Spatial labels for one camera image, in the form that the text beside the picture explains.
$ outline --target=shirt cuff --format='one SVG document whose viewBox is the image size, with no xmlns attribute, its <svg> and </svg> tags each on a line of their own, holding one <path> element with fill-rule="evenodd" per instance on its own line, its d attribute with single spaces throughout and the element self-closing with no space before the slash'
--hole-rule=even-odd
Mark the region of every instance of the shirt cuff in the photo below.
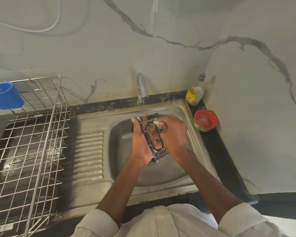
<svg viewBox="0 0 296 237">
<path fill-rule="evenodd" d="M 255 208 L 241 203 L 231 208 L 221 219 L 218 229 L 229 237 L 234 237 L 254 225 L 267 221 Z"/>
<path fill-rule="evenodd" d="M 100 237 L 112 237 L 118 232 L 115 221 L 107 213 L 99 209 L 87 213 L 77 225 L 76 230 L 80 227 L 86 228 Z"/>
</svg>

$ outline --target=white hose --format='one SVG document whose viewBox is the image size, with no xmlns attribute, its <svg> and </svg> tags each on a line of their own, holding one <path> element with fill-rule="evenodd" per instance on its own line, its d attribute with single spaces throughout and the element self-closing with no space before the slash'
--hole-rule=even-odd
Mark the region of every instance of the white hose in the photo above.
<svg viewBox="0 0 296 237">
<path fill-rule="evenodd" d="M 58 24 L 61 13 L 62 13 L 62 3 L 61 3 L 60 0 L 58 0 L 58 16 L 57 16 L 57 19 L 56 19 L 55 23 L 51 27 L 43 29 L 43 30 L 23 29 L 23 28 L 20 28 L 20 27 L 11 26 L 11 25 L 3 23 L 1 21 L 0 21 L 0 24 L 4 25 L 4 26 L 7 26 L 7 27 L 10 27 L 12 29 L 16 29 L 16 30 L 24 31 L 24 32 L 32 32 L 32 33 L 45 32 L 45 31 L 49 31 L 49 30 L 53 29 Z"/>
</svg>

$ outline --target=faucet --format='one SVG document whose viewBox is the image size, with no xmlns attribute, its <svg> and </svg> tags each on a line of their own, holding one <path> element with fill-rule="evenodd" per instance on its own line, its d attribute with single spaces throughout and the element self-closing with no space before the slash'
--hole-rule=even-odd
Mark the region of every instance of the faucet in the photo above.
<svg viewBox="0 0 296 237">
<path fill-rule="evenodd" d="M 137 88 L 139 105 L 145 105 L 145 99 L 147 99 L 149 96 L 144 75 L 141 72 L 137 74 Z"/>
</svg>

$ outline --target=red plastic tub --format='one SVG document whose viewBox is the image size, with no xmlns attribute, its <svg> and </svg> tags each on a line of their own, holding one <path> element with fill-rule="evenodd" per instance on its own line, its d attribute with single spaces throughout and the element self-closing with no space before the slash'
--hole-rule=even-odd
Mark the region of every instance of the red plastic tub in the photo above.
<svg viewBox="0 0 296 237">
<path fill-rule="evenodd" d="M 198 110 L 193 119 L 193 125 L 199 131 L 207 132 L 218 124 L 217 115 L 207 109 Z"/>
</svg>

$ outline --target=person's left hand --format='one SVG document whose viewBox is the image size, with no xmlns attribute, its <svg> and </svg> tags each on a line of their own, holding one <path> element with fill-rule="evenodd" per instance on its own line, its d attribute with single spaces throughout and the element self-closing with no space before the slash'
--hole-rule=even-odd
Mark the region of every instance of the person's left hand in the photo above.
<svg viewBox="0 0 296 237">
<path fill-rule="evenodd" d="M 151 150 L 147 144 L 146 138 L 141 131 L 140 124 L 136 118 L 132 118 L 132 122 L 134 123 L 134 131 L 133 131 L 133 147 L 132 153 L 130 154 L 129 158 L 133 160 L 138 160 L 139 163 L 142 163 L 145 167 L 152 159 Z"/>
</svg>

